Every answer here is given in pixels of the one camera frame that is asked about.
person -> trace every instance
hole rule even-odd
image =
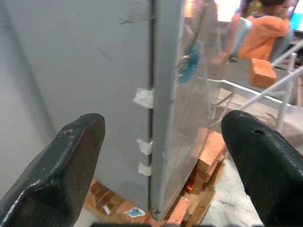
[[[277,37],[286,36],[290,29],[289,17],[285,7],[288,0],[259,0],[261,8],[258,13],[247,17],[252,23],[238,57],[243,59],[257,58],[269,59],[273,45]],[[285,18],[278,17],[281,11],[285,12]]]

orange shirt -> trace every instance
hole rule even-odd
[[[238,57],[268,60],[276,37],[286,36],[289,20],[274,16],[249,16],[247,20],[252,22],[252,26],[239,49]]]

child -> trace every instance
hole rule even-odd
[[[285,12],[287,19],[277,17],[287,6],[287,0],[260,0],[260,3],[262,6],[259,13],[247,18],[252,22],[252,26],[239,49],[239,58],[268,61],[276,37],[286,36],[290,29],[287,10]]]

